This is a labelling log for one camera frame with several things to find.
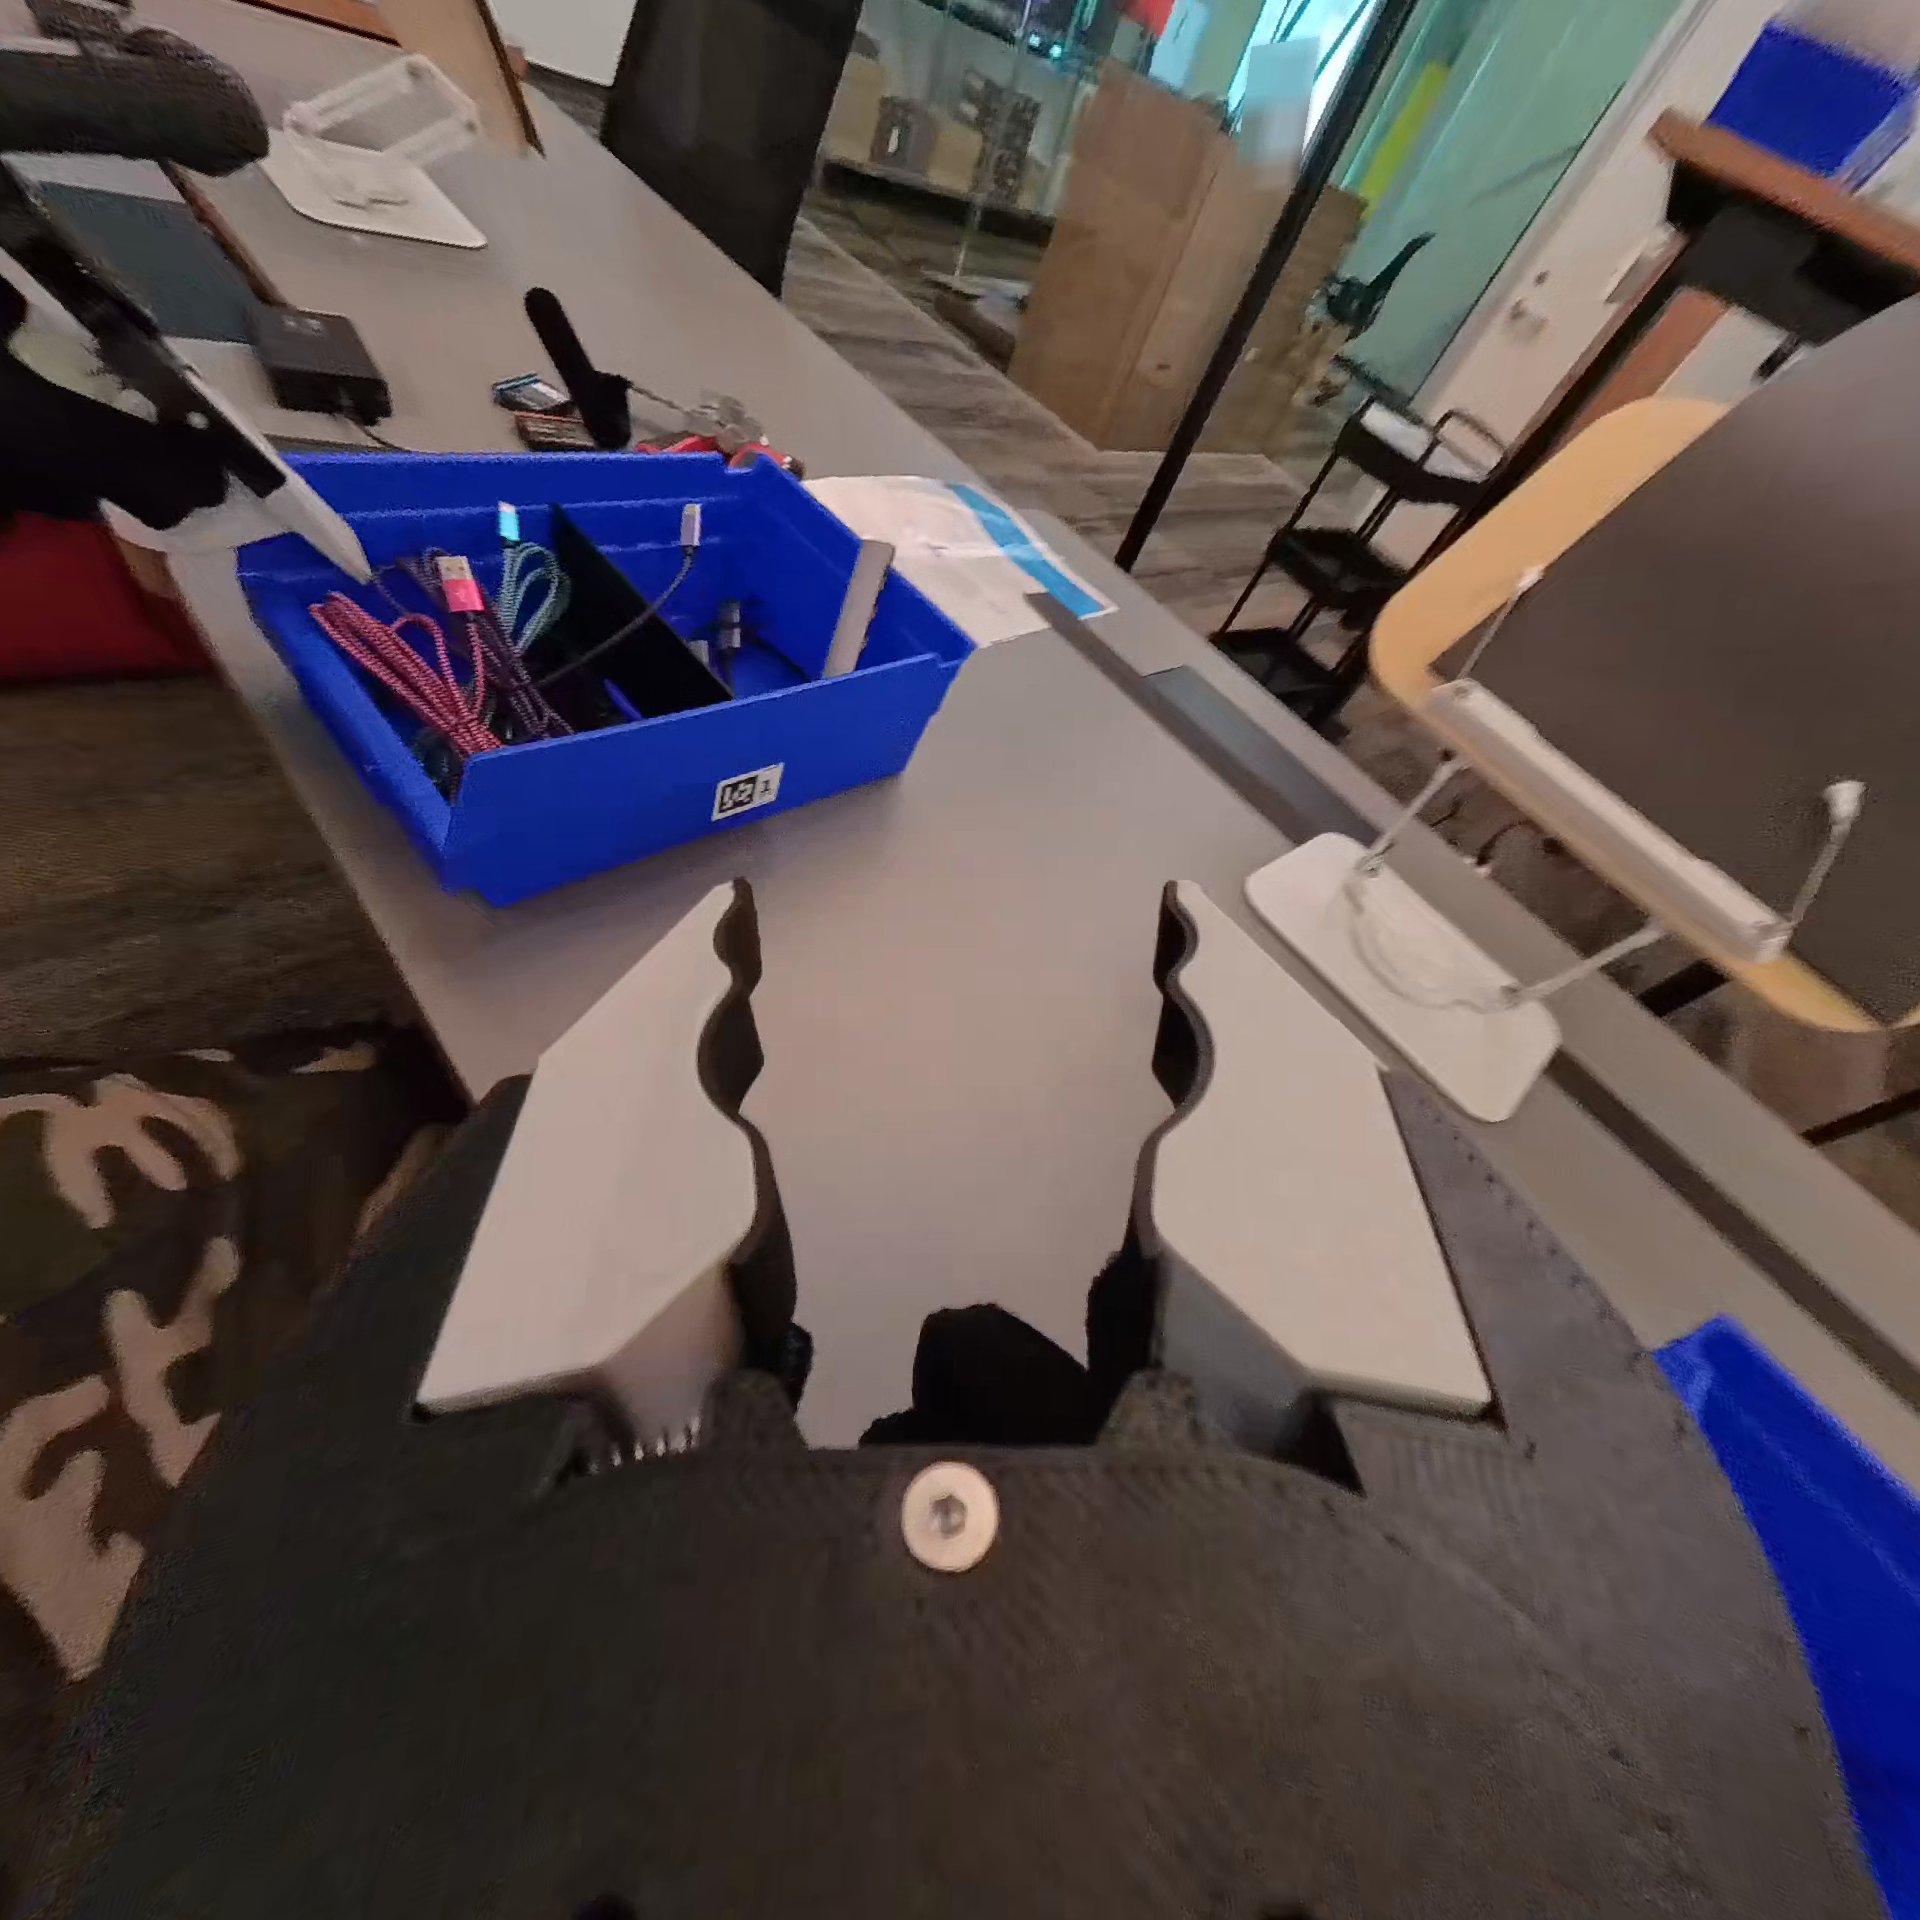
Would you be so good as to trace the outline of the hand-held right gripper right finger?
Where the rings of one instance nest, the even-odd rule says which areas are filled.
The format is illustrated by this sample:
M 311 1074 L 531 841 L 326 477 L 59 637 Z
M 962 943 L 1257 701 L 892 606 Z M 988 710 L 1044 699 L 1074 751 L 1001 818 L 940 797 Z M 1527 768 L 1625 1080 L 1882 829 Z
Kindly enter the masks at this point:
M 1477 1422 L 1496 1408 L 1385 1079 L 1196 881 L 1169 881 L 1135 1162 L 1146 1363 L 1240 1450 L 1320 1401 Z

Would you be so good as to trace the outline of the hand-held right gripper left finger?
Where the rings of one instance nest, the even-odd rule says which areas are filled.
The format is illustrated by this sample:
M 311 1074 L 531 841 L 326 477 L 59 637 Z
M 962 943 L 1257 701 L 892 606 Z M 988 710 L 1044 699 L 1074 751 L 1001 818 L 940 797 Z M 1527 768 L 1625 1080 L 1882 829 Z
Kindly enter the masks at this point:
M 693 1450 L 706 1392 L 777 1363 L 777 1174 L 756 903 L 706 886 L 534 1069 L 420 1377 L 420 1412 L 585 1398 Z

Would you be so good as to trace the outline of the blue plastic bin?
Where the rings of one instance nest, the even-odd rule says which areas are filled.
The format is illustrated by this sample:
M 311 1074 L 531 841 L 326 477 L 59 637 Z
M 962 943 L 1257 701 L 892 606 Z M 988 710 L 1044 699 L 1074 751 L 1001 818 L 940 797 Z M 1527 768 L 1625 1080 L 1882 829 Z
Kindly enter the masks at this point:
M 356 585 L 292 535 L 254 539 L 235 554 L 250 618 L 437 886 L 479 891 L 496 907 L 897 776 L 972 657 L 972 637 L 886 573 L 865 665 L 821 682 L 857 539 L 775 465 L 299 450 L 290 469 L 351 517 L 376 585 Z M 553 543 L 551 508 L 573 513 L 648 594 L 676 560 L 681 503 L 705 508 L 705 546 L 668 621 L 735 686 L 716 710 L 521 738 L 456 768 L 445 750 L 431 750 L 422 717 L 312 618 L 337 594 L 382 630 L 396 614 L 445 630 L 397 565 L 456 554 L 496 594 L 508 554 L 499 508 L 516 508 L 544 546 Z

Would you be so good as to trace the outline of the grey usb hub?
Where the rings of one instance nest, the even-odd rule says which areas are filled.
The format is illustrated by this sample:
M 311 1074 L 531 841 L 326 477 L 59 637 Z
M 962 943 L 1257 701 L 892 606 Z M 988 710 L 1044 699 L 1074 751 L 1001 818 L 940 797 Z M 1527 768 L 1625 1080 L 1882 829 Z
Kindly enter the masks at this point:
M 865 665 L 870 630 L 872 630 L 892 554 L 897 546 L 886 539 L 857 539 L 857 560 L 852 560 L 852 573 L 847 573 L 847 586 L 845 586 L 845 604 L 835 618 L 821 672 L 817 672 L 821 682 L 847 677 Z

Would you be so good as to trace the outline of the black power bank box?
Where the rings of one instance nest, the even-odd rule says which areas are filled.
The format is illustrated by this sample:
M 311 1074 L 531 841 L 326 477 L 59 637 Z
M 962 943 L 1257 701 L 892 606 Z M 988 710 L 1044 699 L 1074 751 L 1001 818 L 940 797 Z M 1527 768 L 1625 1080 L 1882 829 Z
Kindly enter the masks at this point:
M 351 423 L 396 412 L 391 377 L 345 316 L 254 306 L 250 349 L 281 411 Z

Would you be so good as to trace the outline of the white clear phone stand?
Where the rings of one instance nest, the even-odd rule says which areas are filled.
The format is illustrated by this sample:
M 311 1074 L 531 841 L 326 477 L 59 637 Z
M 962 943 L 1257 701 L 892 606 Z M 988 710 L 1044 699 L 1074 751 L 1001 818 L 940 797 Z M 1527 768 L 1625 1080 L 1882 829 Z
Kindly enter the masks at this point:
M 479 103 L 435 59 L 396 53 L 286 103 L 261 171 L 292 216 L 326 231 L 473 252 L 487 240 L 435 171 L 479 145 Z

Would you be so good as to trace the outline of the white monitor stand base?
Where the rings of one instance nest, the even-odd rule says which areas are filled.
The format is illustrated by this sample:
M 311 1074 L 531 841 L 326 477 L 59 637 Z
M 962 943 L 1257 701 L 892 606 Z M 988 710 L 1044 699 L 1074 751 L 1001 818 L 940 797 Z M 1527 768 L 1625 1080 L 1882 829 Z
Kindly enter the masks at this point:
M 1569 984 L 1670 934 L 1694 934 L 1745 969 L 1785 958 L 1867 815 L 1861 776 L 1823 782 L 1823 831 L 1791 907 L 1759 903 L 1731 873 L 1694 859 L 1477 677 L 1483 652 L 1537 585 L 1539 570 L 1517 573 L 1508 604 L 1477 633 L 1467 670 L 1423 699 L 1423 717 L 1448 742 L 1423 795 L 1375 829 L 1372 841 L 1320 831 L 1240 881 L 1257 924 L 1392 1041 L 1428 1086 L 1483 1124 L 1517 1115 L 1523 1096 L 1559 1053 L 1550 997 Z M 1569 853 L 1598 853 L 1600 877 L 1648 912 L 1641 928 L 1537 984 L 1488 958 L 1439 907 L 1385 868 L 1396 837 L 1457 771 L 1503 786 L 1530 821 L 1569 841 Z

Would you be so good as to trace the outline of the person's camouflage pants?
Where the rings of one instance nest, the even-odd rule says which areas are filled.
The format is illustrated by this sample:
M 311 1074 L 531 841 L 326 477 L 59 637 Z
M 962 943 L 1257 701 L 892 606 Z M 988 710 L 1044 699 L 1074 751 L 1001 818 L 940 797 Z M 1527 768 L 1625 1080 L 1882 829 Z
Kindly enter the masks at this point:
M 7 1692 L 99 1667 L 216 1427 L 461 1115 L 413 1028 L 7 1061 Z

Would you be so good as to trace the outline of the black mesh office chair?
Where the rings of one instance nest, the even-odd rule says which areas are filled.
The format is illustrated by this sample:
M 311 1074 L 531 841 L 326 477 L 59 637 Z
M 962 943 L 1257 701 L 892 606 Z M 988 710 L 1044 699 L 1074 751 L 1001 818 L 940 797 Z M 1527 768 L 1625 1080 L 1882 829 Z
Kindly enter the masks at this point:
M 781 292 L 857 0 L 640 0 L 603 99 L 603 150 Z

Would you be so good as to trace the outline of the large blue storage tote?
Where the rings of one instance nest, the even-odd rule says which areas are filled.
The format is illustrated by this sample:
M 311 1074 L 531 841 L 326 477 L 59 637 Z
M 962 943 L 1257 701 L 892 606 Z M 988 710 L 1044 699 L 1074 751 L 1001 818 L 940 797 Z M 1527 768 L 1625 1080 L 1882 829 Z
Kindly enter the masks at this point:
M 1658 1363 L 1791 1599 L 1872 1874 L 1920 1915 L 1920 1499 L 1742 1323 Z

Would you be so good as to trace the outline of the black utility cart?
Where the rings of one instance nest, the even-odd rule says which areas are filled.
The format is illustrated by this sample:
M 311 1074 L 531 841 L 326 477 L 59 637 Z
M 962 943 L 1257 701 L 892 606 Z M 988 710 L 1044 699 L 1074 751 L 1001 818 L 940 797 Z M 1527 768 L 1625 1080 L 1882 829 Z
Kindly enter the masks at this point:
M 1266 539 L 1261 565 L 1210 630 L 1210 645 L 1306 726 L 1342 738 L 1342 710 L 1367 677 L 1372 630 L 1418 573 L 1418 560 L 1400 565 L 1381 546 L 1385 517 L 1396 508 L 1448 508 L 1439 527 L 1452 527 L 1483 498 L 1503 454 L 1503 434 L 1477 412 L 1448 411 L 1431 423 L 1385 399 L 1367 399 Z M 1314 522 L 1306 513 L 1336 469 L 1356 469 L 1381 492 L 1356 522 Z M 1301 606 L 1289 621 L 1247 630 L 1240 614 L 1266 573 L 1280 573 L 1301 594 Z

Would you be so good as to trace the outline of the white printed paper sheet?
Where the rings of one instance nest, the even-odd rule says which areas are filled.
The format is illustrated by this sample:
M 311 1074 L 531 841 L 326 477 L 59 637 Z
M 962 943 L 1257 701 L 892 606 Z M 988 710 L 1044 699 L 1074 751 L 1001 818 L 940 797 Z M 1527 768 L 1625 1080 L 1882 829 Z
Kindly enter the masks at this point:
M 892 546 L 892 573 L 943 606 L 978 647 L 1026 637 L 1047 621 L 1033 604 L 1044 585 L 1016 570 L 952 485 L 829 473 L 801 477 L 801 487 L 857 539 L 883 539 Z

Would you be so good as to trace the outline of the pile of cardboard boxes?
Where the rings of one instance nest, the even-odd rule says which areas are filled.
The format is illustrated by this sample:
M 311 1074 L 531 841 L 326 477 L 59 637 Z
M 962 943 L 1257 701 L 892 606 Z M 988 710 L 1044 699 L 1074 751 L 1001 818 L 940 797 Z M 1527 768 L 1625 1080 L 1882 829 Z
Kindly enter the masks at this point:
M 1254 130 L 1103 59 L 1074 121 L 1062 206 L 1037 261 L 1011 384 L 1094 450 L 1169 450 L 1301 179 L 1306 89 Z

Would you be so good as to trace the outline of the dark wooden side desk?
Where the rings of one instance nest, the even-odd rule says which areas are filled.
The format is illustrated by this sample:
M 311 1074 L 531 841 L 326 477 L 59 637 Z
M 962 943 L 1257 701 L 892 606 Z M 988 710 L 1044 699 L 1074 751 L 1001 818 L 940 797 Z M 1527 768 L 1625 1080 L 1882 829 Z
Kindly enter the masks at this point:
M 1791 349 L 1822 349 L 1914 301 L 1920 231 L 1905 216 L 1676 108 L 1648 138 L 1670 171 L 1670 252 L 1648 282 L 1658 316 L 1706 292 Z

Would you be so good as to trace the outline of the small blue bin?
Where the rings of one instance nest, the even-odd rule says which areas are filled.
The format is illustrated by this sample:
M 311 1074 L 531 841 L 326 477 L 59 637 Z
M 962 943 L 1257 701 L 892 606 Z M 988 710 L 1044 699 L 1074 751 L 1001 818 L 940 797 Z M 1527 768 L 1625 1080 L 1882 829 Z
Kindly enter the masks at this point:
M 1914 133 L 1914 93 L 1914 65 L 1886 65 L 1774 15 L 1711 103 L 1706 130 L 1867 189 Z

